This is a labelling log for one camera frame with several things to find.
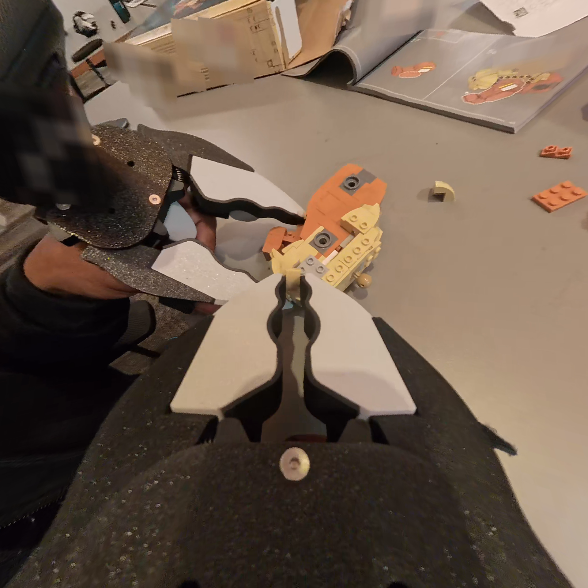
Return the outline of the grey instruction booklet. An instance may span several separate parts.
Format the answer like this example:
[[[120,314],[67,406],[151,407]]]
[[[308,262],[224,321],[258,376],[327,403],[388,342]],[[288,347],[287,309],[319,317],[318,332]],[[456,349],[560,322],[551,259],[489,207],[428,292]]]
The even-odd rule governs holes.
[[[349,63],[354,91],[514,134],[587,72],[587,33],[427,29],[367,42],[357,31],[284,75],[306,77],[331,56]]]

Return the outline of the black office chair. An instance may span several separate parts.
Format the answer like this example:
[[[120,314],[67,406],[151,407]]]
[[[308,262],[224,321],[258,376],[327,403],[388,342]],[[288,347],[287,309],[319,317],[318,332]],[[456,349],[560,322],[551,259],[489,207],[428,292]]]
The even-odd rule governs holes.
[[[1,84],[65,89],[63,17],[52,1],[1,1]]]

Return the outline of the tan and brown brick model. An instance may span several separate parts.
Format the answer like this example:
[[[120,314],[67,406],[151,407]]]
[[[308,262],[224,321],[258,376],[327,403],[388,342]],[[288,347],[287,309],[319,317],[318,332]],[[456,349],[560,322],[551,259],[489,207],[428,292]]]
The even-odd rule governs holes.
[[[299,269],[341,291],[370,287],[367,270],[382,246],[386,187],[359,165],[343,166],[313,194],[302,224],[269,231],[262,252],[272,273]]]

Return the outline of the grey desk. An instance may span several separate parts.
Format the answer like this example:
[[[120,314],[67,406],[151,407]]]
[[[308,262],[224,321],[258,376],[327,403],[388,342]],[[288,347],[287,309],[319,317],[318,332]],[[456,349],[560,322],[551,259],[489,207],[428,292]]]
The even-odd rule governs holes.
[[[305,204],[342,165],[388,183],[368,290],[381,316],[518,450],[499,453],[559,567],[587,587],[587,199],[531,202],[563,180],[587,189],[587,77],[514,135],[347,87],[331,56],[304,79],[272,76],[154,110],[117,83],[86,105],[207,139]],[[548,145],[569,159],[541,158]],[[429,202],[435,180],[454,202]]]

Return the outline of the paper sheet marked 2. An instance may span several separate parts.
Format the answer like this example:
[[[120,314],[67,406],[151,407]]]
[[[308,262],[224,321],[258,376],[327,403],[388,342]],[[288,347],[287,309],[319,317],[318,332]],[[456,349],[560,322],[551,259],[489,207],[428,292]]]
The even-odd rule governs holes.
[[[587,1],[481,1],[519,37],[538,38],[587,17]]]

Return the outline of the person's left hand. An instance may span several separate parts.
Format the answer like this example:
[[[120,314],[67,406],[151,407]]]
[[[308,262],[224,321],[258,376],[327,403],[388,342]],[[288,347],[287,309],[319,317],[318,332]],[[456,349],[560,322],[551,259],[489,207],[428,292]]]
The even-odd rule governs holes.
[[[191,195],[185,195],[180,205],[196,228],[196,238],[212,252],[217,242],[217,220],[195,207]],[[28,281],[39,290],[59,296],[111,300],[130,298],[143,293],[117,280],[104,269],[82,259],[85,243],[66,246],[50,234],[45,235],[27,255],[23,270]],[[211,315],[220,308],[212,303],[196,303],[195,312]]]

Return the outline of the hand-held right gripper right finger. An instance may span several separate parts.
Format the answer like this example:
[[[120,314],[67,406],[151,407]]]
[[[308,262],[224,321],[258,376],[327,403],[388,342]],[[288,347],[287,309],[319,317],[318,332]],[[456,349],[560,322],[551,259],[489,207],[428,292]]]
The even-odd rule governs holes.
[[[317,419],[408,416],[416,405],[372,315],[316,276],[300,280],[304,399]]]

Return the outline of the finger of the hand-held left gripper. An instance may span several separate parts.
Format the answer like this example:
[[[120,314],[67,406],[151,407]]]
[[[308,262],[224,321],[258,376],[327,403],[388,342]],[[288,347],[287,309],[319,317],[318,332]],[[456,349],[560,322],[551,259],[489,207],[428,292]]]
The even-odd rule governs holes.
[[[248,272],[220,262],[208,246],[196,239],[165,246],[151,269],[212,298],[215,303],[226,303],[258,282]]]
[[[255,171],[190,156],[189,179],[197,209],[210,217],[241,221],[271,218],[305,222],[305,210],[281,188]]]

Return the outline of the brown cardboard box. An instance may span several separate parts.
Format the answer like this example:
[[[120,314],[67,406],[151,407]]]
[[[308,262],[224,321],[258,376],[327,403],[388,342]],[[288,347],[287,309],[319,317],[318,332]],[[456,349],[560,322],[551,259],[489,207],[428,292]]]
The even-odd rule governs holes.
[[[323,56],[353,1],[166,1],[139,34],[104,45],[111,74],[147,104],[246,84]]]

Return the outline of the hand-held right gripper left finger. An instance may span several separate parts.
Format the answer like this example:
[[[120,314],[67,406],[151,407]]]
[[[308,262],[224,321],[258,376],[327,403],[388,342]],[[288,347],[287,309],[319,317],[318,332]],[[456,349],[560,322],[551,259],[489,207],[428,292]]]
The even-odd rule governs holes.
[[[226,302],[215,314],[178,390],[173,413],[224,418],[277,371],[270,317],[283,305],[283,276],[273,274]]]

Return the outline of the reddish brown flat plate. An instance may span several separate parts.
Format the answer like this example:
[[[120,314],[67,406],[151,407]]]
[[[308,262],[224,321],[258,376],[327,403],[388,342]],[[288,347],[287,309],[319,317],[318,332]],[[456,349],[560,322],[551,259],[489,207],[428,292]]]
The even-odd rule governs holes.
[[[567,180],[545,189],[531,197],[531,201],[542,210],[552,213],[572,203],[582,200],[587,191]]]

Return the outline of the person's left forearm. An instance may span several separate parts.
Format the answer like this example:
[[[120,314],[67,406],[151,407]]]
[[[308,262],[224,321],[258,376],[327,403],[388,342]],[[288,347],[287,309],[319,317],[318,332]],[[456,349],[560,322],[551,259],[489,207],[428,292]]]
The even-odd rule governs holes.
[[[146,301],[45,292],[25,276],[24,261],[1,274],[1,371],[107,365],[153,332]]]

